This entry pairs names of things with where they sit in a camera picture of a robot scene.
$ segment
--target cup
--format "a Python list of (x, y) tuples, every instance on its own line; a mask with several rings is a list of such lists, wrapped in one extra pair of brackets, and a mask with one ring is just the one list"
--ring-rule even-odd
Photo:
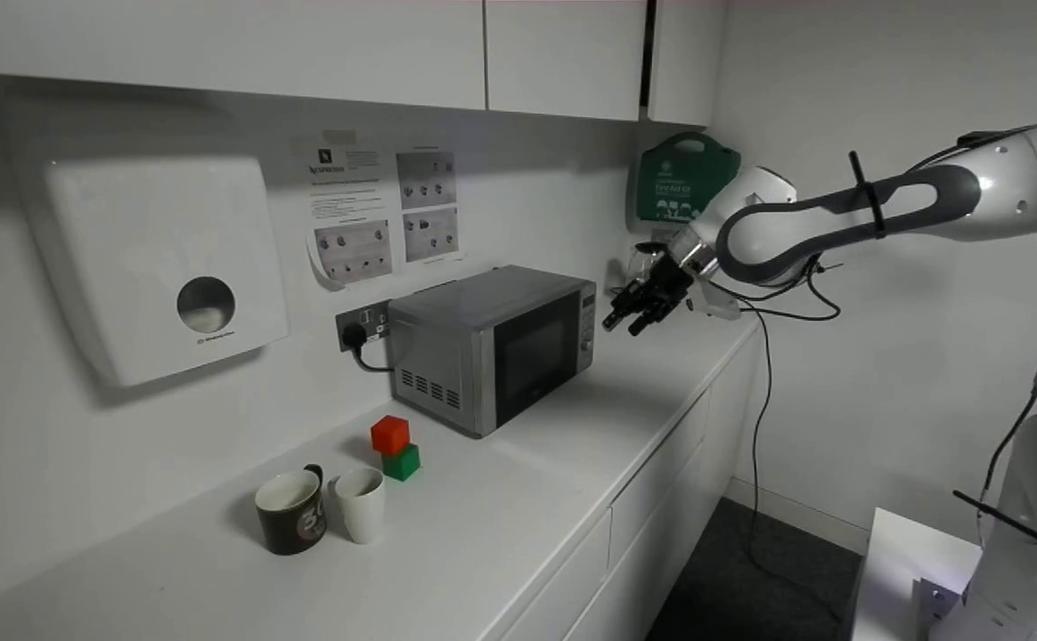
[(382, 535), (384, 482), (382, 469), (343, 473), (333, 483), (350, 542), (367, 546)]
[(256, 516), (265, 528), (265, 546), (276, 555), (295, 555), (319, 546), (328, 529), (326, 469), (312, 462), (305, 469), (268, 476), (268, 483), (256, 486)]

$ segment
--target power outlet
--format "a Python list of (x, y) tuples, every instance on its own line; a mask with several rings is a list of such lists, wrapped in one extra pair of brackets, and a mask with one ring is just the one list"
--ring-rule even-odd
[(347, 352), (343, 330), (352, 325), (365, 329), (370, 337), (384, 337), (389, 330), (384, 313), (389, 313), (384, 299), (340, 313), (334, 316), (340, 352)]
[(457, 209), (405, 215), (405, 260), (457, 253)]
[(453, 153), (398, 153), (398, 192), (404, 209), (419, 206), (453, 206), (457, 186), (453, 186)]
[(389, 275), (389, 221), (314, 228), (314, 260), (328, 289)]

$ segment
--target microwave door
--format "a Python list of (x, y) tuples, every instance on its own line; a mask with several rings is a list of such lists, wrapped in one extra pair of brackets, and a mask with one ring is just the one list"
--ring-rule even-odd
[(579, 310), (579, 294), (566, 294), (497, 329), (498, 422), (579, 375)]

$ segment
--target stainless steel microwave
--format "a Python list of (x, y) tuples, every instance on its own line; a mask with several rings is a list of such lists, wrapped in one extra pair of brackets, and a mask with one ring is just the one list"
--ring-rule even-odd
[(591, 362), (594, 284), (497, 268), (389, 302), (392, 396), (484, 439)]

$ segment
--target floor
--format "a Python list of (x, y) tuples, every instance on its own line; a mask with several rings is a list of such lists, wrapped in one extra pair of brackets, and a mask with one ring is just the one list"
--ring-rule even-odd
[(721, 502), (649, 641), (845, 641), (860, 567), (838, 546)]

